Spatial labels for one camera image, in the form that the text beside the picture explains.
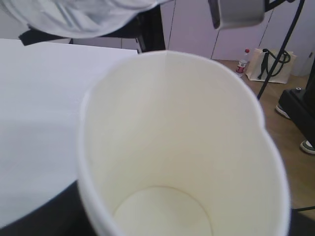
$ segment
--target wooden floor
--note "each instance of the wooden floor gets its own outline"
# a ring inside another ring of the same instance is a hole
[[[235,61],[219,62],[232,70],[236,68]],[[242,78],[258,94],[262,82],[249,81],[246,75]],[[300,143],[305,140],[303,134],[292,121],[278,115],[275,107],[284,89],[305,88],[307,80],[308,76],[291,76],[285,85],[269,83],[260,99],[267,131],[276,143],[286,167],[293,208],[315,206],[315,156],[307,155],[299,149]],[[315,210],[304,211],[303,214],[315,220]]]

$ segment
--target white wall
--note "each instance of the white wall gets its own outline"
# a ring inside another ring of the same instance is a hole
[[[315,42],[314,42],[314,47],[312,49],[312,53],[309,54],[309,56],[310,57],[306,59],[306,62],[304,63],[301,71],[299,72],[301,76],[308,75],[312,69],[312,65],[314,63],[314,57],[315,57]]]
[[[257,26],[220,30],[212,59],[239,60],[246,48],[251,50],[251,56],[254,49],[259,47],[271,13],[267,12],[264,21]]]
[[[217,35],[208,0],[175,0],[170,50],[211,58]]]

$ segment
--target black bag handle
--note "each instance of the black bag handle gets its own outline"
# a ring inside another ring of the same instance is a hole
[[[268,69],[269,55],[271,55],[274,59],[276,59],[276,56],[272,52],[270,52],[268,49],[264,48],[262,50],[262,52],[265,53],[265,56],[264,56],[262,63],[261,63],[261,73],[257,77],[259,80],[261,80],[261,76],[263,75],[265,70],[266,70],[267,74],[269,73],[269,69]],[[281,72],[282,68],[284,67],[284,64],[289,63],[290,61],[291,61],[291,55],[287,51],[284,51],[283,60],[279,60],[279,62],[278,62],[281,64],[281,66],[275,74],[271,75],[271,77],[277,76]]]

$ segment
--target cup bottom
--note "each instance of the cup bottom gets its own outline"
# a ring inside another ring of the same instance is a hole
[[[208,215],[190,195],[149,187],[128,197],[114,218],[127,236],[211,236]]]

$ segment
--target water bottle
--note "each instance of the water bottle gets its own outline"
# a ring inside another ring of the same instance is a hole
[[[245,67],[249,61],[249,53],[250,50],[247,48],[245,49],[245,53],[243,55],[243,58],[241,60],[238,61],[237,67],[236,67],[236,74],[241,77],[242,75],[244,75],[245,72]]]
[[[50,34],[69,38],[105,35],[139,12],[168,0],[0,0],[11,16]]]

